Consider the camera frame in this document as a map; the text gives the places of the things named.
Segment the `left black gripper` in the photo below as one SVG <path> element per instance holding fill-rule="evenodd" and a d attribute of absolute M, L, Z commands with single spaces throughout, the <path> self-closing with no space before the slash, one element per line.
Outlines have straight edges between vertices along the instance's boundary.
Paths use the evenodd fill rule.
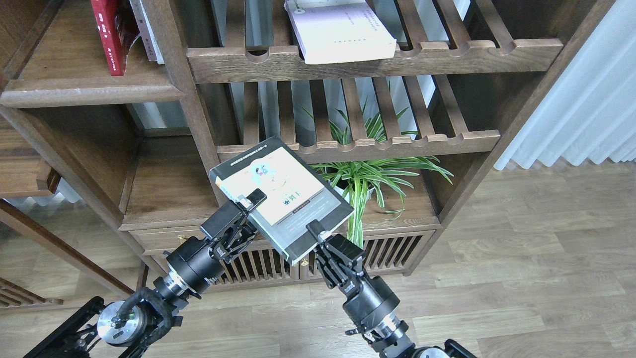
<path fill-rule="evenodd" d="M 253 241 L 257 229 L 247 221 L 248 216 L 266 198 L 257 188 L 239 202 L 226 202 L 200 226 L 204 239 L 190 237 L 173 252 L 165 251 L 170 271 L 160 279 L 163 300 L 186 300 L 185 294 L 200 299 L 225 272 L 215 254 L 229 263 Z"/>

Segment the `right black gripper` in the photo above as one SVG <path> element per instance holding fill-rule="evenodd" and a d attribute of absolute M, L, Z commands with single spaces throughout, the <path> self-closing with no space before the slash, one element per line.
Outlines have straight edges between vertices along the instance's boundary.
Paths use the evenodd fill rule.
<path fill-rule="evenodd" d="M 306 228 L 318 243 L 314 252 L 327 287 L 338 287 L 347 297 L 343 310 L 356 328 L 345 334 L 400 335 L 400 320 L 395 316 L 399 299 L 381 277 L 368 276 L 364 250 L 341 234 L 329 234 L 317 220 Z"/>

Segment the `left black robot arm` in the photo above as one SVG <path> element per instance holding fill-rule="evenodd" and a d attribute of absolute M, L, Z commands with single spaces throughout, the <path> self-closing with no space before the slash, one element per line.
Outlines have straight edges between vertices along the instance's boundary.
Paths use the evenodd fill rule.
<path fill-rule="evenodd" d="M 151 344 L 180 326 L 179 310 L 224 274 L 256 234 L 247 219 L 266 195 L 256 189 L 226 202 L 200 227 L 204 239 L 190 237 L 166 260 L 169 272 L 154 288 L 139 288 L 124 301 L 104 304 L 94 297 L 27 353 L 28 358 L 87 358 L 99 341 L 125 347 L 123 358 L 140 358 Z"/>

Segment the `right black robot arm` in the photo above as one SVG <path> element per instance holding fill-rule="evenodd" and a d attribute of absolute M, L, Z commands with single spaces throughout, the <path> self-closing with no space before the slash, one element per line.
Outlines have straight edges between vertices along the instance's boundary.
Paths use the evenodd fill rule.
<path fill-rule="evenodd" d="M 443 348 L 417 348 L 407 336 L 407 323 L 395 315 L 400 303 L 397 295 L 382 277 L 368 275 L 364 250 L 341 234 L 329 234 L 317 220 L 307 229 L 318 243 L 316 259 L 327 287 L 338 287 L 347 297 L 342 308 L 355 328 L 346 335 L 361 335 L 381 358 L 474 358 L 452 339 L 446 340 Z"/>

